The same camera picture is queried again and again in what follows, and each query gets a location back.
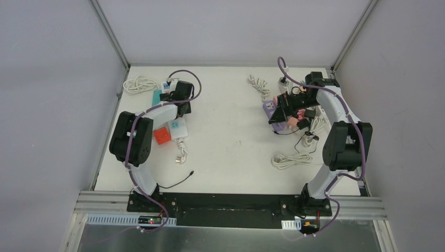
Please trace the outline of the white long power strip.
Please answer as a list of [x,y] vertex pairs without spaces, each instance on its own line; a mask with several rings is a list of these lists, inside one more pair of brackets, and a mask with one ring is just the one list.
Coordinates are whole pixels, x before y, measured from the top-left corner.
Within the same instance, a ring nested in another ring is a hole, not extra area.
[[177,144],[180,151],[176,162],[183,164],[187,160],[188,150],[185,144],[185,139],[188,137],[188,129],[185,118],[177,118],[167,123],[171,139]]

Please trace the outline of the purple power strip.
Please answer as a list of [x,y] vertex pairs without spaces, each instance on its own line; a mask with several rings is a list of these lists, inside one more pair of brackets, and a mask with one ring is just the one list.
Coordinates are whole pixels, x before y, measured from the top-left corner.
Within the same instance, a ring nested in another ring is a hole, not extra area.
[[[267,118],[271,119],[273,113],[276,110],[276,107],[275,107],[273,101],[272,100],[264,101],[262,107],[263,107],[263,110],[264,110]],[[271,124],[271,126],[272,126],[273,130],[277,133],[282,133],[285,130],[287,130],[284,122],[273,123],[273,124]]]

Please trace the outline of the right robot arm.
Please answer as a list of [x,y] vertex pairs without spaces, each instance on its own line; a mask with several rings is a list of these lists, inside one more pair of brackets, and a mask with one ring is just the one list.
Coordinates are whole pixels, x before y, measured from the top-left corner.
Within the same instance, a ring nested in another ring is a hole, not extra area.
[[350,175],[358,167],[365,171],[366,159],[372,139],[373,127],[362,122],[345,102],[340,84],[335,79],[323,78],[320,72],[311,72],[305,83],[298,84],[304,91],[286,91],[273,100],[275,111],[269,124],[289,122],[301,109],[320,106],[331,125],[322,148],[323,165],[309,183],[306,183],[296,199],[287,204],[287,211],[299,216],[331,216],[333,187],[343,177],[362,180]]

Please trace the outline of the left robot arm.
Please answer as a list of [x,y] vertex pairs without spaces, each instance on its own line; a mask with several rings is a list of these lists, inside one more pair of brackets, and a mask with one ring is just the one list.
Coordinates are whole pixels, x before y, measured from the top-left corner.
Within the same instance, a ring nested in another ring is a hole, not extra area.
[[172,89],[156,94],[158,103],[146,111],[123,111],[118,116],[109,151],[129,173],[134,190],[142,195],[140,205],[147,212],[156,211],[160,205],[160,198],[154,194],[160,186],[147,164],[152,142],[161,145],[175,141],[181,152],[177,162],[186,161],[184,139],[188,137],[188,129],[184,116],[191,113],[190,102],[195,97],[194,85],[179,80]]

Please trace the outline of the black charger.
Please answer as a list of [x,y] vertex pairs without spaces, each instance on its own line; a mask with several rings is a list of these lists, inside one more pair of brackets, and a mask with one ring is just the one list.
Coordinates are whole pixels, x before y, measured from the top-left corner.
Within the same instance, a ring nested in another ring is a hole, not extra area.
[[[315,110],[311,110],[311,109],[305,109],[305,118],[304,119],[315,119]],[[287,125],[286,125],[286,122],[285,122],[285,126],[286,126],[286,128],[287,128],[287,130],[285,130],[284,132],[282,132],[282,133],[277,133],[277,132],[275,132],[274,131],[274,133],[275,134],[278,134],[278,135],[287,135],[287,134],[293,134],[293,133],[296,133],[297,131],[299,131],[299,128],[298,128],[298,126],[297,126],[297,128],[295,129],[295,130],[290,130],[288,127],[287,127]]]

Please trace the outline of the teal power strip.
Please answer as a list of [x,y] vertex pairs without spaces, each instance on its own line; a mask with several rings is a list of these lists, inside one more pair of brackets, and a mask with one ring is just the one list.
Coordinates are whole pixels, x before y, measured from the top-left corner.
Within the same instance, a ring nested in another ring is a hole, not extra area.
[[152,96],[152,106],[156,106],[160,103],[161,99],[160,99],[160,95],[162,94],[162,90],[155,90],[153,92],[153,96]]

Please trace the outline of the red cube socket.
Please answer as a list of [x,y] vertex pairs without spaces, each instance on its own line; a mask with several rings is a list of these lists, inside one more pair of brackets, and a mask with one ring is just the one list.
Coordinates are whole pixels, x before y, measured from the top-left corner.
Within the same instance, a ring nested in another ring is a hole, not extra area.
[[161,127],[153,131],[153,137],[158,145],[165,144],[172,140],[167,127]]

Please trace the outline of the white cube socket with picture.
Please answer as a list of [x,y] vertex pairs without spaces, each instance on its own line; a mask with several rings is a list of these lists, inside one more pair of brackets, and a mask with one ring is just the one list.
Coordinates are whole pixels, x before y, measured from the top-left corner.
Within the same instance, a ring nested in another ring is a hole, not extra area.
[[278,85],[283,86],[283,87],[287,87],[289,84],[289,81],[286,77],[281,77],[278,80]]

